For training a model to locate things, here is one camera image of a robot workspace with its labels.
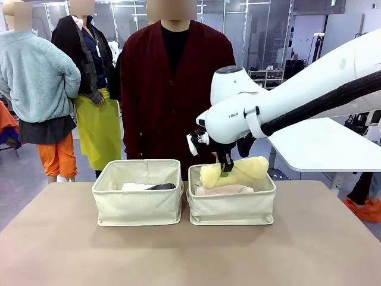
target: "cream fabric basket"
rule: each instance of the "cream fabric basket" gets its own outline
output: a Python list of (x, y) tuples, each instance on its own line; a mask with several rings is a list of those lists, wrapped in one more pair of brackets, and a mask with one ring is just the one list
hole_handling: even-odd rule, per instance
[(194, 225), (271, 225), (275, 184), (268, 176), (253, 182), (252, 194), (195, 195), (202, 165), (189, 168), (190, 222)]
[[(122, 191), (124, 183), (159, 185), (169, 190)], [(108, 163), (92, 187), (98, 225), (171, 225), (180, 222), (180, 162), (176, 160), (119, 160)]]

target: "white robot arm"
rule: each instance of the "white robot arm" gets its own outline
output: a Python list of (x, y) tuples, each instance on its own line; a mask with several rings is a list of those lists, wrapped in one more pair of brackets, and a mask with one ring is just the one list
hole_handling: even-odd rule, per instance
[(188, 135), (192, 153), (200, 144), (216, 148), (228, 172), (237, 144), (247, 157), (257, 138), (305, 119), (381, 109), (381, 29), (328, 53), (280, 86), (268, 91), (244, 68), (218, 70), (211, 86), (212, 107), (197, 118), (206, 132)]

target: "white table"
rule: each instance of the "white table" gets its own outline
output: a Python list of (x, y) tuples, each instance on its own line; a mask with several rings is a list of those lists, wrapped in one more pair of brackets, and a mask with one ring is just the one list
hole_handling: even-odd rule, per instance
[(329, 118), (305, 120), (268, 140), (270, 167), (278, 153), (292, 170), (333, 172), (331, 190), (337, 194), (346, 172), (381, 172), (381, 147)]

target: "gray skirt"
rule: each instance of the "gray skirt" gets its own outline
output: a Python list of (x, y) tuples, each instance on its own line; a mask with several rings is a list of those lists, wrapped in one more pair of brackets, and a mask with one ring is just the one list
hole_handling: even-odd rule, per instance
[(18, 122), (20, 142), (41, 145), (57, 144), (76, 127), (70, 115), (47, 120), (42, 123)]

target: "black jacket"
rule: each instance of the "black jacket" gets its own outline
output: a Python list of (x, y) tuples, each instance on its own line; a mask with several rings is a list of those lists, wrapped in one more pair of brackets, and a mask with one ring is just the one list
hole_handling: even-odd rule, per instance
[(110, 80), (110, 99), (120, 102), (120, 61), (123, 51), (118, 56), (117, 64), (115, 65), (114, 76)]
[[(105, 75), (106, 78), (110, 80), (114, 76), (113, 54), (103, 33), (92, 24), (90, 24), (90, 21), (88, 22), (88, 25), (91, 25), (93, 30), (101, 36), (100, 40), (102, 40), (104, 43), (109, 65), (109, 68), (105, 69)], [(85, 95), (93, 93), (94, 90), (96, 90), (96, 86), (91, 87), (90, 81), (86, 76), (88, 71), (84, 70), (83, 68), (82, 63), (86, 59), (85, 55), (82, 52), (81, 40), (77, 30), (77, 24), (74, 22), (72, 16), (66, 16), (59, 20), (57, 27), (52, 34), (52, 43), (65, 54), (67, 54), (81, 72), (81, 84), (79, 87), (79, 93)]]

